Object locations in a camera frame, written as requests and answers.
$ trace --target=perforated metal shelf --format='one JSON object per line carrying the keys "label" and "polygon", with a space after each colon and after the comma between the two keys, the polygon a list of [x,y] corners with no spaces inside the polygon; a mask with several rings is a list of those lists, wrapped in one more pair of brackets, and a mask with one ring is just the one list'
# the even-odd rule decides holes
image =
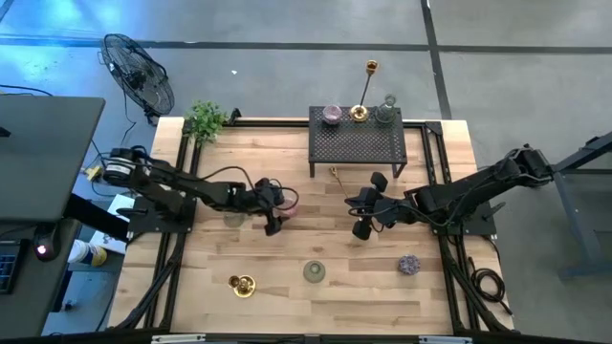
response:
{"label": "perforated metal shelf", "polygon": [[391,123],[374,119],[376,108],[367,108],[370,116],[365,122],[354,122],[349,107],[341,107],[342,118],[337,125],[323,121],[323,106],[309,108],[309,156],[311,176],[314,163],[407,163],[402,113]]}

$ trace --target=concrete floor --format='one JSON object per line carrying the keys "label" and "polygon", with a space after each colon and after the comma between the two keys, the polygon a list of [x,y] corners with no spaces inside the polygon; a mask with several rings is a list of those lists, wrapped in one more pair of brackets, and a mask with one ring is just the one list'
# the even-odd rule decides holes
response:
{"label": "concrete floor", "polygon": [[[612,3],[602,0],[429,0],[438,44],[609,47]],[[0,38],[101,38],[212,42],[426,44],[418,0],[17,0]],[[57,95],[107,100],[95,140],[119,145],[128,122],[119,86],[97,49],[0,46],[2,82]],[[440,118],[428,52],[149,49],[168,70],[172,116],[197,98],[245,116],[304,117],[308,105],[357,101],[362,63],[381,62],[366,103],[398,97],[406,118]],[[551,162],[611,129],[612,54],[441,54],[452,118],[468,121],[479,165],[525,142]],[[151,144],[154,129],[128,99],[139,124],[128,144]],[[86,161],[94,157],[93,149]],[[76,193],[98,198],[79,179]],[[102,192],[113,192],[101,189]],[[516,327],[528,334],[612,340],[612,277],[561,282],[579,261],[557,191],[515,189],[496,201],[502,269]],[[94,308],[104,308],[100,301]],[[97,324],[99,316],[91,316]]]}

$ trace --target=brass candlestick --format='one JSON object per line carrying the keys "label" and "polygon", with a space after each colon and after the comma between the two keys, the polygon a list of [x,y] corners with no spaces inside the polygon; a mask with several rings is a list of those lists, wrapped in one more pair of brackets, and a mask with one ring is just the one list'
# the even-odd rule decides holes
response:
{"label": "brass candlestick", "polygon": [[229,286],[238,297],[249,297],[255,292],[255,280],[248,275],[232,276],[229,278]]}
{"label": "brass candlestick", "polygon": [[363,100],[365,99],[365,93],[367,92],[367,86],[370,84],[370,77],[376,73],[376,69],[379,67],[379,63],[375,60],[368,60],[365,63],[365,72],[367,73],[367,79],[365,80],[365,87],[363,88],[363,94],[361,95],[361,101],[359,105],[355,105],[351,108],[350,115],[354,121],[366,121],[367,120],[367,109],[363,106]]}

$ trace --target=wooden table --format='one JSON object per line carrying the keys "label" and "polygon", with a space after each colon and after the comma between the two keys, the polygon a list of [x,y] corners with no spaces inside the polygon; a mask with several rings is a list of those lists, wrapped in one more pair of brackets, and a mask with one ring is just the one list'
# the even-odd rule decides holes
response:
{"label": "wooden table", "polygon": [[[458,180],[476,171],[468,126],[462,120],[442,123],[450,172]],[[153,157],[176,161],[182,126],[182,118],[161,119]],[[385,194],[391,197],[427,184],[419,132],[406,129],[405,143],[408,164],[397,180],[379,165],[338,165],[349,195],[368,186],[370,175],[379,169],[389,179]],[[431,144],[435,150],[433,138]],[[348,206],[330,166],[318,164],[317,176],[311,179],[307,154],[308,128],[226,128],[216,143],[204,148],[199,175],[240,165],[254,181],[277,178],[299,192],[298,216],[283,224],[280,233],[266,237],[264,218],[251,217],[239,228],[228,228],[222,213],[198,203],[194,230],[187,237],[172,332],[451,333],[440,251],[429,226],[397,225],[381,234],[372,232],[369,241],[357,239],[351,233],[355,218],[347,215]],[[436,153],[434,158],[441,181]],[[244,182],[245,178],[230,170],[215,180]],[[127,250],[109,325],[121,322],[149,287],[160,237],[145,234]],[[500,272],[495,252],[485,240],[466,237],[466,248],[476,266]],[[408,253],[421,260],[421,271],[414,276],[397,272],[398,259]],[[304,265],[314,259],[327,270],[318,284],[302,275]],[[228,286],[231,275],[241,274],[257,283],[251,298],[236,297]],[[455,285],[462,320],[468,326],[465,297]],[[165,293],[163,289],[158,321]],[[488,306],[503,324],[513,326],[500,305]]]}

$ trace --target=black fan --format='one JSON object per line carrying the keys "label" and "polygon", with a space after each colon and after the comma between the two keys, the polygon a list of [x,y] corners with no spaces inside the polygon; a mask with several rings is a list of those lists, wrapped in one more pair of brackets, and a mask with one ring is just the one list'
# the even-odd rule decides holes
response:
{"label": "black fan", "polygon": [[102,58],[123,91],[139,104],[149,124],[174,107],[174,94],[164,66],[124,34],[110,33],[102,41]]}

